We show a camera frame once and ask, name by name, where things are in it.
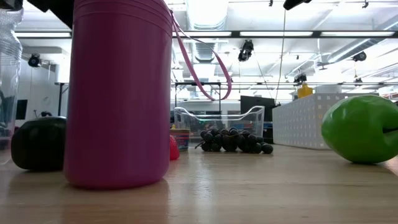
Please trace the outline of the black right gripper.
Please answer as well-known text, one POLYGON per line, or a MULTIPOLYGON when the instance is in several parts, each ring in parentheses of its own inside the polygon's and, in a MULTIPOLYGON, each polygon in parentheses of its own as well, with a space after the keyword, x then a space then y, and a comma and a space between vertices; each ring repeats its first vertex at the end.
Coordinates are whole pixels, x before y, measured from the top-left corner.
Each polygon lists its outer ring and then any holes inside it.
POLYGON ((302 3, 310 3, 310 2, 311 0, 285 0, 283 7, 285 10, 291 10, 302 3))

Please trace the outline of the yellow plastic bottle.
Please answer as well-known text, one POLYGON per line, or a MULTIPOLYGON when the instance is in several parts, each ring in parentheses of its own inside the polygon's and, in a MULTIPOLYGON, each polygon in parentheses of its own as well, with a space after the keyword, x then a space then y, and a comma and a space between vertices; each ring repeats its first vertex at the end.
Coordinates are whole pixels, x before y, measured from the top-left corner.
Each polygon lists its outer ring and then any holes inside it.
POLYGON ((298 98, 304 98, 304 97, 312 95, 312 94, 313 94, 313 88, 309 87, 306 83, 303 83, 297 89, 297 97, 298 98))

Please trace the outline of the green apple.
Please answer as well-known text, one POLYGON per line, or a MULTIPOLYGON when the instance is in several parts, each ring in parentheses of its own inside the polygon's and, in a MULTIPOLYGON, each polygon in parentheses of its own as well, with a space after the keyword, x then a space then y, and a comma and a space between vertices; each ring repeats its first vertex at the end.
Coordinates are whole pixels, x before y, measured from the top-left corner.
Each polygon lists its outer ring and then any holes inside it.
POLYGON ((340 100, 323 116, 322 136, 342 158, 377 164, 398 156, 398 106, 376 95, 340 100))

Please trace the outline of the black grape bunch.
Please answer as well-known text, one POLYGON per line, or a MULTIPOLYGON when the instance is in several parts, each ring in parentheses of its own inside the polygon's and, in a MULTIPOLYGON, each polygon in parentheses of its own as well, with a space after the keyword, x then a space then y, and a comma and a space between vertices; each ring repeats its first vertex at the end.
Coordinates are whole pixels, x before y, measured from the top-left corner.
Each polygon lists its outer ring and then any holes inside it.
POLYGON ((265 142, 262 136, 256 136, 247 130, 209 129, 200 132, 201 141, 195 146, 204 152, 237 152, 248 154, 272 154, 274 148, 265 142))

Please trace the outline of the gold-lid can red label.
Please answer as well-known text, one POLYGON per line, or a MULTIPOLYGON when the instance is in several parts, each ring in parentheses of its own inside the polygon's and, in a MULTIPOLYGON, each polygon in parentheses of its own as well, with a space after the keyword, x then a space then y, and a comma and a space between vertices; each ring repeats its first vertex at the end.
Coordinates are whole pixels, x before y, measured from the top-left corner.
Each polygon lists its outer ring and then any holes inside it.
POLYGON ((180 152, 188 151, 190 140, 189 129, 171 129, 170 135, 176 140, 180 152))

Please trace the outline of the small red strawberry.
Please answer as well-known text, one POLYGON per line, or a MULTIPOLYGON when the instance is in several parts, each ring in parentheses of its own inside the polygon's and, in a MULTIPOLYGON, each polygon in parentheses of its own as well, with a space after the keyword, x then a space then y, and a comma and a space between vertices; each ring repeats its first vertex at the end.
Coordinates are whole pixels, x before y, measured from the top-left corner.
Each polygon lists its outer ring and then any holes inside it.
POLYGON ((178 144, 175 138, 170 135, 170 160, 174 161, 180 157, 180 151, 178 149, 178 144))

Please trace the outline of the magenta plastic water bottle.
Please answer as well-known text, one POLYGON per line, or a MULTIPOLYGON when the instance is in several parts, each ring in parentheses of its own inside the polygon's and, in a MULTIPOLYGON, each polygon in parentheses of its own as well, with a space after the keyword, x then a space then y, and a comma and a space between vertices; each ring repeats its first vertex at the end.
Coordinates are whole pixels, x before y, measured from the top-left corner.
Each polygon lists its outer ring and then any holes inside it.
POLYGON ((70 184, 124 189, 163 178, 179 33, 164 0, 74 0, 63 164, 70 184))

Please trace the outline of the clear bottle black lid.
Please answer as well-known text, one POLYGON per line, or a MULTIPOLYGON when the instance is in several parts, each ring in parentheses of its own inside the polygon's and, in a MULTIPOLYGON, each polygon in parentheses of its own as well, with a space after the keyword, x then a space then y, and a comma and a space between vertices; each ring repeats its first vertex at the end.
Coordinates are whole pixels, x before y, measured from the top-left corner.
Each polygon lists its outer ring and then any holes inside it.
POLYGON ((23 0, 0 0, 0 166, 11 159, 22 56, 15 29, 23 13, 23 0))

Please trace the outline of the black computer monitor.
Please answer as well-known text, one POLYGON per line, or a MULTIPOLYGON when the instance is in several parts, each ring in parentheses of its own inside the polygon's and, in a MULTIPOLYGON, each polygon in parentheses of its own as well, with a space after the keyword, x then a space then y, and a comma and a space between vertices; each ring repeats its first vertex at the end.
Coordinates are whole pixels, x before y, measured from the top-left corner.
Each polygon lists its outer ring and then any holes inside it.
POLYGON ((240 112, 244 114, 254 106, 265 107, 264 121, 272 121, 272 109, 276 107, 273 98, 262 98, 257 96, 241 96, 240 97, 240 112))

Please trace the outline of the white perforated basket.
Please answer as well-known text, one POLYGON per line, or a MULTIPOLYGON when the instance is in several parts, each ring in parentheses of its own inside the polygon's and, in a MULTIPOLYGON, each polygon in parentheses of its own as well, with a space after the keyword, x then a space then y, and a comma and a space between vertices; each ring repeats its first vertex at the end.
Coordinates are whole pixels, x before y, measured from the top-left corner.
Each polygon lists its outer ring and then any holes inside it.
POLYGON ((315 93, 272 110, 275 144, 329 150, 322 137, 325 113, 339 101, 356 93, 315 93))

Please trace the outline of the clear plastic bin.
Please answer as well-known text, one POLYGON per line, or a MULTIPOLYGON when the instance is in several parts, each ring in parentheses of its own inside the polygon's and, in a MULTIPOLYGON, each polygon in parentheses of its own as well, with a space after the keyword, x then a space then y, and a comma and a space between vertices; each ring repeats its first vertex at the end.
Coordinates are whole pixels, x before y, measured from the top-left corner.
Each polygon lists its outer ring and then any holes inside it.
POLYGON ((189 130, 189 143, 199 143, 200 133, 212 129, 230 130, 236 128, 239 132, 262 136, 264 129, 265 107, 254 106, 244 114, 201 114, 195 115, 185 108, 174 109, 174 125, 177 129, 189 130))

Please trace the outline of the small black monitor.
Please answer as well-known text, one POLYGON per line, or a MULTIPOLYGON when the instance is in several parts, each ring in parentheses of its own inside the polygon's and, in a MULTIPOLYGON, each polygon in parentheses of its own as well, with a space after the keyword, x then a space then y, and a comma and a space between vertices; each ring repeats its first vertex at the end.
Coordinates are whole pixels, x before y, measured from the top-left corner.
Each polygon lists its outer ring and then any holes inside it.
POLYGON ((16 120, 25 120, 27 113, 28 100, 18 100, 16 110, 16 120))

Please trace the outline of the black plum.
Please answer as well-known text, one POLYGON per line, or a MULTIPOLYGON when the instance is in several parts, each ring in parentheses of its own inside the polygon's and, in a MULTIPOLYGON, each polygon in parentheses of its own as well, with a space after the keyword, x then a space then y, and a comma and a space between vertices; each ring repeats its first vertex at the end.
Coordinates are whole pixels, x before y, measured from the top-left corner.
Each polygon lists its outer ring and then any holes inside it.
POLYGON ((34 171, 62 170, 66 123, 65 117, 58 116, 25 122, 11 141, 11 157, 15 165, 34 171))

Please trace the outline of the black frame bar with lights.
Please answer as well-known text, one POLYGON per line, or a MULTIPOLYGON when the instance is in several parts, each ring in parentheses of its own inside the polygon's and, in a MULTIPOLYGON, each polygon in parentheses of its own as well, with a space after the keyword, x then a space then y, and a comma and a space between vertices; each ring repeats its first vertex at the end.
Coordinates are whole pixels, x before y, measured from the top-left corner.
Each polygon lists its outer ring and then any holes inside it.
MULTIPOLYGON (((357 31, 185 31, 194 38, 255 38, 255 39, 398 39, 398 31, 393 30, 357 30, 357 31)), ((23 39, 70 39, 71 32, 16 32, 23 39)))

